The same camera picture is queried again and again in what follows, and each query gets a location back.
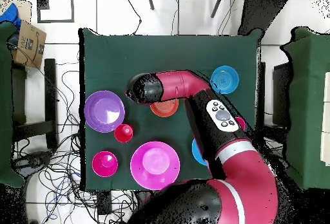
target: blue plate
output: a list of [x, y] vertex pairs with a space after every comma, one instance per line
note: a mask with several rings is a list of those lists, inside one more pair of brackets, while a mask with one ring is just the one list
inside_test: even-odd
[[198, 161], [198, 163], [208, 166], [206, 162], [203, 160], [202, 155], [200, 155], [199, 149], [197, 147], [195, 139], [193, 139], [193, 144], [191, 145], [192, 151], [193, 151], [193, 156]]
[[212, 73], [210, 83], [215, 92], [227, 95], [236, 90], [239, 80], [232, 67], [221, 66]]

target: black chair leg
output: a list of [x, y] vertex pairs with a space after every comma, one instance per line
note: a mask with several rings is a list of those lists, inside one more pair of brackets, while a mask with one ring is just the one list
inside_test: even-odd
[[217, 0], [217, 2], [215, 3], [215, 6], [214, 6], [214, 9], [213, 9], [213, 12], [211, 14], [211, 18], [214, 18], [217, 10], [218, 10], [218, 7], [219, 7], [219, 4], [220, 4], [221, 0]]
[[150, 8], [151, 8], [151, 10], [154, 10], [154, 9], [155, 9], [155, 7], [154, 7], [154, 5], [153, 5], [153, 2], [152, 2], [152, 0], [149, 0], [149, 4], [150, 4]]

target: pink bowl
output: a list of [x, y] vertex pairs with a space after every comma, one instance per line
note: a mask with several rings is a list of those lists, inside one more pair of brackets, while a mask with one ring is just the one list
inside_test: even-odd
[[96, 175], [103, 178], [110, 177], [117, 171], [118, 160], [111, 152], [101, 151], [94, 156], [92, 168]]
[[161, 190], [173, 183], [180, 172], [180, 160], [175, 150], [163, 142], [141, 145], [131, 158], [134, 180], [148, 190]]

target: white control panel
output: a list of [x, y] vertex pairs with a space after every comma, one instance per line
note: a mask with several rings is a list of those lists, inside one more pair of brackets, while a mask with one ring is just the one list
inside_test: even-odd
[[239, 129], [236, 120], [219, 100], [211, 100], [206, 105], [206, 111], [221, 131], [234, 132]]

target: white tile floor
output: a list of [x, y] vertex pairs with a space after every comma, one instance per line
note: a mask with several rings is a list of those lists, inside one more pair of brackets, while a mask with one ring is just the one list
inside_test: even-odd
[[[74, 92], [74, 100], [70, 108], [71, 113], [79, 120], [79, 71], [77, 64], [78, 52], [78, 29], [80, 27], [90, 28], [102, 35], [124, 35], [136, 30], [139, 18], [131, 9], [127, 0], [73, 0], [74, 1], [74, 23], [37, 23], [36, 0], [28, 0], [32, 4], [32, 24], [47, 33], [45, 58], [56, 59], [57, 86], [68, 97], [69, 103], [73, 95], [62, 83], [63, 81]], [[175, 0], [153, 0], [155, 10], [150, 10], [148, 0], [130, 0], [137, 13], [142, 19], [138, 34], [143, 35], [170, 35], [172, 29], [173, 15], [177, 9]], [[210, 18], [216, 0], [180, 0], [180, 34], [182, 35], [216, 35], [229, 10], [229, 0], [222, 0], [214, 19]], [[236, 35], [242, 16], [244, 0], [235, 0], [231, 17], [225, 29], [220, 28], [220, 33]], [[70, 0], [50, 0], [50, 9], [41, 10], [41, 19], [71, 19]], [[266, 105], [265, 112], [272, 113], [273, 98], [273, 67], [287, 62], [287, 57], [279, 48], [279, 45], [289, 42], [291, 29], [296, 26], [308, 26], [318, 32], [330, 30], [330, 0], [289, 0], [284, 9], [277, 15], [267, 30], [262, 40], [262, 60], [266, 62]], [[173, 23], [173, 34], [177, 34], [177, 14]], [[26, 118], [27, 122], [38, 122], [44, 120], [44, 79], [43, 75], [33, 68], [27, 68], [28, 78], [26, 80]], [[59, 129], [66, 120], [66, 106], [59, 97], [57, 105], [57, 116]], [[271, 123], [271, 115], [266, 115], [266, 122]], [[59, 134], [60, 140], [72, 133], [77, 132], [78, 127], [66, 126]], [[36, 136], [30, 139], [31, 144], [25, 149], [26, 152], [46, 150], [44, 136]], [[19, 149], [26, 144], [26, 140], [19, 142]], [[70, 149], [69, 143], [61, 146], [59, 151]], [[79, 159], [75, 159], [74, 167], [80, 169]], [[27, 211], [30, 219], [43, 222], [48, 215], [46, 203], [50, 203], [48, 210], [52, 210], [54, 204], [53, 193], [61, 183], [61, 179], [54, 185], [47, 180], [45, 172], [32, 176], [27, 192]], [[61, 177], [60, 173], [50, 171], [53, 179]], [[67, 203], [65, 197], [60, 202]], [[64, 224], [65, 219], [71, 213], [73, 205], [58, 205], [54, 215], [45, 224]], [[95, 209], [89, 209], [94, 215]], [[128, 219], [129, 209], [123, 210]], [[104, 222], [105, 216], [100, 216], [100, 222]], [[112, 214], [106, 218], [116, 220]], [[71, 218], [67, 218], [65, 224], [96, 224], [89, 216], [85, 207], [76, 207]]]

